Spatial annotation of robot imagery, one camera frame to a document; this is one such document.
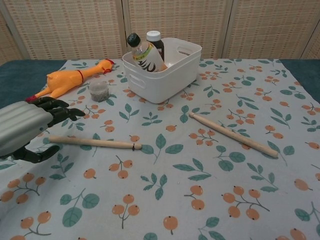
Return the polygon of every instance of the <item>silver robotic arm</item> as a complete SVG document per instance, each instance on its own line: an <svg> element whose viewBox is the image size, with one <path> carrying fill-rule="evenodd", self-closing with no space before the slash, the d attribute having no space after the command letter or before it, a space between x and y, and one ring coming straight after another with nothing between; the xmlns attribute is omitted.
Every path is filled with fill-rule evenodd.
<svg viewBox="0 0 320 240"><path fill-rule="evenodd" d="M83 117L81 110L67 108L68 103L51 97L38 98L30 103L19 101L0 109L0 158L11 156L31 163L40 163L53 156L60 148L57 145L35 153L26 145L47 128L67 118Z"/></svg>

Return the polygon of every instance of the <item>beige woven background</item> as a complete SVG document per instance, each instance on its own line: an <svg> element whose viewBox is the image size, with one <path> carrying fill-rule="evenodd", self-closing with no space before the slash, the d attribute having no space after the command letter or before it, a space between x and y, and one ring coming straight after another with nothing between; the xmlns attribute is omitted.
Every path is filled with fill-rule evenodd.
<svg viewBox="0 0 320 240"><path fill-rule="evenodd" d="M129 17L130 26L127 29L143 37L150 30L159 30L163 38L179 38L201 45L204 58L219 58L231 2L128 0L129 16L125 17Z"/></svg>
<svg viewBox="0 0 320 240"><path fill-rule="evenodd" d="M0 1L31 59L120 58L152 29L204 58L320 59L320 0ZM0 65L22 58L2 16L0 44Z"/></svg>
<svg viewBox="0 0 320 240"><path fill-rule="evenodd" d="M22 59L22 56L0 13L0 65L11 60L19 59Z"/></svg>
<svg viewBox="0 0 320 240"><path fill-rule="evenodd" d="M116 0L4 0L31 59L120 58Z"/></svg>
<svg viewBox="0 0 320 240"><path fill-rule="evenodd" d="M299 59L320 18L320 0L236 3L223 58Z"/></svg>

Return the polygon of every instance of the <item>tablecloth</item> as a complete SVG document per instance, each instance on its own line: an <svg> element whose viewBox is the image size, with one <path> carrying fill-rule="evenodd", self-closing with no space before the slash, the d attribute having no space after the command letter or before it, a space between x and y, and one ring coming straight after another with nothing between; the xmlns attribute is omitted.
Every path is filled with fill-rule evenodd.
<svg viewBox="0 0 320 240"><path fill-rule="evenodd" d="M38 164L0 162L1 239L298 240L320 237L320 106L277 59L202 59L161 104L128 89L124 68L60 97L86 115L49 135L139 142L142 150L60 144ZM67 61L86 69L97 60ZM110 98L90 99L107 81ZM270 146L271 158L188 117Z"/></svg>

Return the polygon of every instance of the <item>orange rubber chicken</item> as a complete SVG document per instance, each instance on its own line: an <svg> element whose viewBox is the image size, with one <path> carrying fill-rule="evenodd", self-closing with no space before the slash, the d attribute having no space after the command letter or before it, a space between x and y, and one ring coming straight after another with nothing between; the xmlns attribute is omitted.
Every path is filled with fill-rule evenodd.
<svg viewBox="0 0 320 240"><path fill-rule="evenodd" d="M47 75L47 87L37 93L35 97L39 98L50 94L50 97L58 98L74 87L81 85L85 79L94 74L111 72L113 64L115 64L113 61L106 59L86 70L54 71Z"/></svg>

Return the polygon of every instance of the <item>wooden stick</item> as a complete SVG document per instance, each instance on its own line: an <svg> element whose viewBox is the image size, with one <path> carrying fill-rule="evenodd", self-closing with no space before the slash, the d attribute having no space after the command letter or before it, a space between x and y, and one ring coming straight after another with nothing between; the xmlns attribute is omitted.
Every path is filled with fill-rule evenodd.
<svg viewBox="0 0 320 240"><path fill-rule="evenodd" d="M263 145L261 143L258 143L256 141L251 140L250 138L247 138L247 137L242 136L238 133L235 133L228 128L224 128L223 126L220 126L219 124L216 124L215 122L208 120L205 117L194 114L193 112L189 112L189 116L191 118L196 119L198 122L216 130L217 132L224 134L224 135L228 136L229 138L237 140L240 143L248 145L261 153L268 154L269 156L274 157L274 158L278 157L278 152L271 149L270 147L268 147L266 145Z"/></svg>
<svg viewBox="0 0 320 240"><path fill-rule="evenodd" d="M65 136L50 136L49 141L52 143L75 144L75 145L90 145L96 147L118 148L118 149L141 149L140 143L131 143L124 141L108 141L96 140L87 138L65 137Z"/></svg>

